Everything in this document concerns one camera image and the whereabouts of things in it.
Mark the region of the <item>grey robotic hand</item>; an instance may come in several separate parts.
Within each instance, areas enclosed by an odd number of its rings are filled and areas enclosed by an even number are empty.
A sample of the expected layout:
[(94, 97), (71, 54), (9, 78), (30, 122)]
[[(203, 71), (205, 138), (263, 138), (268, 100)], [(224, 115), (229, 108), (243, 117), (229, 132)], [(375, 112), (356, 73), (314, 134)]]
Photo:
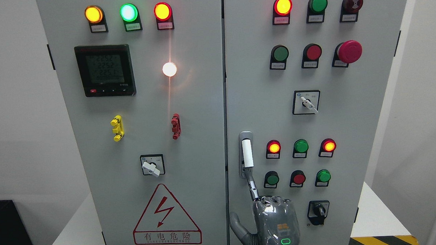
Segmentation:
[(257, 233), (252, 234), (231, 212), (230, 227), (242, 245), (299, 245), (300, 229), (294, 204), (280, 196), (260, 196), (251, 168), (244, 170), (253, 201), (253, 214)]

